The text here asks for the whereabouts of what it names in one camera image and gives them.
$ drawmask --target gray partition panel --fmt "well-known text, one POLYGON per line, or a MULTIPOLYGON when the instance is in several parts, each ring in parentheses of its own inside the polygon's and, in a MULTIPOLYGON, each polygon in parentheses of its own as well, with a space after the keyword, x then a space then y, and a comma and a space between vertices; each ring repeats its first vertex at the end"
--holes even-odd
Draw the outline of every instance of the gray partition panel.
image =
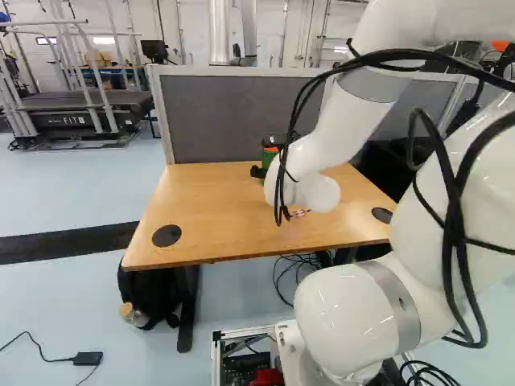
MULTIPOLYGON (((262 138, 284 133, 306 77, 161 76, 175 162, 252 161, 262 138)), ((323 85, 307 103, 296 129, 316 125, 323 85)))
MULTIPOLYGON (((408 135, 408 123, 413 109, 420 107, 438 124, 451 97, 456 82, 437 80, 412 80, 395 106, 381 121, 373 140, 405 138, 408 135)), ((422 124, 418 122, 415 136, 426 136, 422 124)))

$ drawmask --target black floor stripe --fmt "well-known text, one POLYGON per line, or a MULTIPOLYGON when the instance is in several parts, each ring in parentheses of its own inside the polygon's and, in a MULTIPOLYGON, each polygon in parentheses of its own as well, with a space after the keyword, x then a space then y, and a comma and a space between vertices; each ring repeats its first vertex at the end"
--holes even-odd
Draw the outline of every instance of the black floor stripe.
POLYGON ((138 223, 0 237, 0 265, 125 249, 138 223))

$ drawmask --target wooden desk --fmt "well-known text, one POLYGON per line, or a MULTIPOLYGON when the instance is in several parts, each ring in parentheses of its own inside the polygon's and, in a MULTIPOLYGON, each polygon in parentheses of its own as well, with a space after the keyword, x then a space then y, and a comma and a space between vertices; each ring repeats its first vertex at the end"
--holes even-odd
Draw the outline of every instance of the wooden desk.
POLYGON ((176 267, 183 298, 179 352, 192 347, 200 264, 388 240, 388 225, 371 211, 374 207, 393 210, 395 203, 352 166, 324 171, 341 187, 335 210, 284 220, 278 228, 262 184, 250 177, 253 164, 168 165, 126 250, 125 270, 176 267), (155 246, 155 232, 170 224, 181 228, 181 237, 171 246, 155 246))

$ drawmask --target gray floor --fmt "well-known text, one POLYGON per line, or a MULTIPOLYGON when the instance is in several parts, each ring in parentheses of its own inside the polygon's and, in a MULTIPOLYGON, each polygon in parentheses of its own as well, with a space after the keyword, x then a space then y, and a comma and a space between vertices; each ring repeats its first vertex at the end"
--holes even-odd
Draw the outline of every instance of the gray floor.
MULTIPOLYGON (((146 133, 126 150, 13 154, 0 135, 0 236, 138 220, 161 175, 161 144, 146 133)), ((273 257, 203 267, 193 350, 179 355, 176 331, 142 333, 118 316, 116 269, 123 251, 0 265, 0 345, 31 331, 49 357, 102 350, 105 361, 86 386, 209 385, 211 332, 290 318, 271 285, 273 257)), ((283 282, 293 296, 293 275, 283 282)), ((513 384, 513 284, 481 297, 490 330, 486 350, 437 342, 415 352, 463 386, 513 384)), ((88 369, 43 363, 28 339, 0 354, 0 384, 74 385, 88 369)))

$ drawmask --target white wall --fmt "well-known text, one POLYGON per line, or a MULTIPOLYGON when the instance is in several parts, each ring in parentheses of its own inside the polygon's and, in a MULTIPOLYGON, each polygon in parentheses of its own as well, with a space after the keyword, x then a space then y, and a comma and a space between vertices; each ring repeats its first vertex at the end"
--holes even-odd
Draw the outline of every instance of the white wall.
MULTIPOLYGON (((113 9, 114 20, 118 31, 129 31, 129 15, 125 1, 130 2, 133 14, 134 30, 143 33, 140 39, 161 39, 159 18, 157 15, 156 0, 108 0, 113 9)), ((176 13, 176 0, 160 0, 163 17, 165 40, 173 49, 180 51, 179 28, 176 13)), ((230 3, 230 40, 239 43, 242 53, 243 35, 241 25, 240 0, 228 0, 230 3)), ((16 13, 15 21, 40 21, 53 19, 49 0, 42 0, 47 13, 43 13, 36 0, 17 0, 9 5, 10 11, 16 13)), ((76 16, 86 18, 89 24, 86 31, 110 31, 109 18, 105 11, 105 0, 72 0, 76 16)), ((71 18, 71 12, 66 2, 61 3, 65 16, 71 18)), ((326 0, 289 0, 287 13, 287 29, 283 65, 285 67, 304 67, 310 65, 311 44, 317 35, 320 35, 323 24, 323 12, 326 0)), ((282 34, 284 28, 284 1, 283 0, 257 0, 257 54, 258 65, 268 67, 278 66, 281 51, 282 34)), ((364 10, 363 6, 344 2, 332 1, 326 36, 347 38, 354 32, 364 10)), ((185 64, 208 65, 208 0, 179 0, 180 24, 183 30, 183 46, 185 50, 185 64)), ((44 31, 49 35, 56 35, 54 27, 30 27, 31 30, 44 31)), ((19 35, 31 69, 39 82, 42 91, 59 89, 54 69, 47 61, 52 54, 47 46, 38 46, 33 35, 19 35)), ((14 51, 17 57, 17 46, 12 34, 1 38, 7 51, 14 51)), ((124 59, 130 57, 130 41, 128 37, 120 37, 122 55, 124 59)), ((114 46, 97 46, 101 51, 110 51, 116 60, 114 46)), ((148 59, 141 53, 142 62, 148 59)), ((82 54, 85 48, 80 44, 82 54)), ((180 58, 171 56, 174 61, 180 58)), ((332 61, 323 61, 323 64, 332 64, 332 61)), ((30 83, 27 73, 22 75, 26 83, 30 83)))

